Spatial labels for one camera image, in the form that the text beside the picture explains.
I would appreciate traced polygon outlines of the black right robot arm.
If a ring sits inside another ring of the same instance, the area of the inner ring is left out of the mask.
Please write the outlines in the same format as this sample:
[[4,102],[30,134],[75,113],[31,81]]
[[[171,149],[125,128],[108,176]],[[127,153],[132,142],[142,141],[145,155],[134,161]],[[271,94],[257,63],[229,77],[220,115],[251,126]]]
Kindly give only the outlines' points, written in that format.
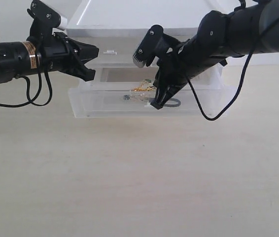
[[279,0],[259,0],[228,14],[212,10],[201,20],[195,36],[186,41],[153,25],[141,48],[147,56],[146,65],[157,59],[157,91],[151,105],[161,109],[192,78],[218,64],[225,65],[229,57],[279,53]]

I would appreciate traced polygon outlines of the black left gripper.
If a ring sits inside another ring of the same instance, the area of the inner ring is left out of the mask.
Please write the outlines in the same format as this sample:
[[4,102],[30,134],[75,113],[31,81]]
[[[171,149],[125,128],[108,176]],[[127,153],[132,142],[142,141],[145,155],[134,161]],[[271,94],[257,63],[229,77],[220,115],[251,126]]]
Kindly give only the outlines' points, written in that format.
[[83,81],[92,81],[96,71],[88,69],[85,64],[96,59],[99,49],[95,45],[82,43],[69,38],[63,32],[55,32],[49,44],[39,47],[39,68],[42,72],[59,71]]

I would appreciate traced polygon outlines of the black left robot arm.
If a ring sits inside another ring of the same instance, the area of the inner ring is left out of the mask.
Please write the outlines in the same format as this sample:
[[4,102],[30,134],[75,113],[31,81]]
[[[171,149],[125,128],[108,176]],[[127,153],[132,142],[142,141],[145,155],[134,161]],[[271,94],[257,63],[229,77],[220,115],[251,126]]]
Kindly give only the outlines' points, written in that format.
[[98,47],[62,32],[52,34],[49,40],[28,37],[26,41],[0,42],[0,84],[39,71],[61,72],[83,81],[94,79],[95,70],[85,65],[98,57]]

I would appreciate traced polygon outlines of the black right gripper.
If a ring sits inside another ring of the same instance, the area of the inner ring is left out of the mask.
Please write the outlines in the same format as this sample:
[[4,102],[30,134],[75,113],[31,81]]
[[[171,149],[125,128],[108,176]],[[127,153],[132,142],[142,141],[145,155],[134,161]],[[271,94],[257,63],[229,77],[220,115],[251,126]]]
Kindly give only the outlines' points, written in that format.
[[157,86],[154,100],[156,109],[179,93],[187,84],[186,78],[194,78],[204,71],[204,48],[196,41],[169,43],[162,41],[153,49],[159,67],[153,85]]

